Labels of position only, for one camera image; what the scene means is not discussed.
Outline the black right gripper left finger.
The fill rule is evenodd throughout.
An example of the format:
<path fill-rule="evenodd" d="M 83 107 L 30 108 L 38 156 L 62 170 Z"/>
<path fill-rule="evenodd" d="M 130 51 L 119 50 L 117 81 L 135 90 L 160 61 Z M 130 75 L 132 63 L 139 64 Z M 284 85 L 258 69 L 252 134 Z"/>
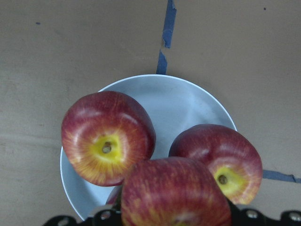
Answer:
<path fill-rule="evenodd" d="M 92 216 L 77 222 L 71 216 L 59 215 L 49 219 L 44 226 L 122 226 L 121 195 L 113 205 L 97 207 Z"/>

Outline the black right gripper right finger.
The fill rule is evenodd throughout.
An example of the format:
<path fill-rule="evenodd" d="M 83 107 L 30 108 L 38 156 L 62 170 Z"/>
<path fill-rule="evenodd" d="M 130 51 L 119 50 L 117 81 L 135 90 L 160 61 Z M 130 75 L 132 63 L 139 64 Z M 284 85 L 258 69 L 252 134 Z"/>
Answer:
<path fill-rule="evenodd" d="M 287 210 L 280 214 L 280 219 L 272 219 L 256 209 L 239 209 L 227 199 L 230 210 L 232 226 L 300 226 L 301 212 L 298 210 Z"/>

